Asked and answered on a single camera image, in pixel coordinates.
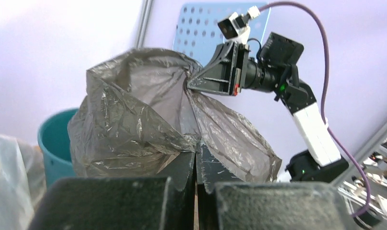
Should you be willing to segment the black plastic trash bag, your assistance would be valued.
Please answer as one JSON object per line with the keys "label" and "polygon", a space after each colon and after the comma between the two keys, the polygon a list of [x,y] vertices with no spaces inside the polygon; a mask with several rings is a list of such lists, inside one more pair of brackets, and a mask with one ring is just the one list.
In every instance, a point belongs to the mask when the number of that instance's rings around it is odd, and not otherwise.
{"label": "black plastic trash bag", "polygon": [[255,126],[187,89],[202,66],[162,48],[132,49],[86,72],[86,97],[68,123],[77,176],[154,175],[204,144],[246,182],[275,181],[282,160]]}

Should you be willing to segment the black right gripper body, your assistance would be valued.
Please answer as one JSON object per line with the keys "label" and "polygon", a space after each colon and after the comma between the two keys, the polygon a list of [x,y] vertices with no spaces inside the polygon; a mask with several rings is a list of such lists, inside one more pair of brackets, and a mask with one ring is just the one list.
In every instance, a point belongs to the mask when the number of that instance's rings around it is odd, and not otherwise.
{"label": "black right gripper body", "polygon": [[247,67],[249,46],[245,44],[239,44],[236,42],[225,42],[216,46],[215,53],[219,53],[219,49],[231,49],[232,51],[232,64],[233,68],[233,82],[232,82],[232,95],[238,94],[238,88],[242,82],[241,76],[243,70]]}

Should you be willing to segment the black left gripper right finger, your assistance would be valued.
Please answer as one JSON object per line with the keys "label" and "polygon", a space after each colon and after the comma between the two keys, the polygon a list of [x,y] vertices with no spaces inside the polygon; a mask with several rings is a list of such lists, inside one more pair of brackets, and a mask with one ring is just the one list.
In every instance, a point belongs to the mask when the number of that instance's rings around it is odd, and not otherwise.
{"label": "black left gripper right finger", "polygon": [[356,230],[330,184],[247,183],[208,150],[196,147],[199,228],[202,230]]}

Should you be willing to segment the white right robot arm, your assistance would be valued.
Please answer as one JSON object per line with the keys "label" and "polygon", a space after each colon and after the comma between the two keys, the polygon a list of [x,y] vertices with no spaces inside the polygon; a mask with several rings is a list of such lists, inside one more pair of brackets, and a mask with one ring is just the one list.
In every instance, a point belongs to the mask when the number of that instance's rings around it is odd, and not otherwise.
{"label": "white right robot arm", "polygon": [[330,183],[349,166],[321,119],[311,87],[298,76],[297,61],[304,47],[270,33],[256,57],[248,45],[227,41],[216,47],[205,68],[191,80],[191,90],[235,96],[242,89],[275,93],[293,117],[307,150],[293,156],[286,166],[292,181]]}

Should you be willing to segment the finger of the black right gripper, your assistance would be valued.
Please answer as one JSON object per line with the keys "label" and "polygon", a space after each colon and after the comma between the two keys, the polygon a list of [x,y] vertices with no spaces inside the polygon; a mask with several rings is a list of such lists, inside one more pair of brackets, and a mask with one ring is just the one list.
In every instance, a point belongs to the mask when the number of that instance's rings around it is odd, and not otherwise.
{"label": "finger of the black right gripper", "polygon": [[190,80],[186,88],[218,95],[232,95],[233,64],[231,49],[223,48]]}

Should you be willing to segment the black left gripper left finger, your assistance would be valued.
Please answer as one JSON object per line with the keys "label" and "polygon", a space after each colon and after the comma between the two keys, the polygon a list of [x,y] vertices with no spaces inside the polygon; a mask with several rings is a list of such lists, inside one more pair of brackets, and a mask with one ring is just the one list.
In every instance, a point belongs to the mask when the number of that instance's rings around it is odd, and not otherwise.
{"label": "black left gripper left finger", "polygon": [[194,153],[181,153],[154,177],[60,179],[29,229],[191,230],[194,164]]}

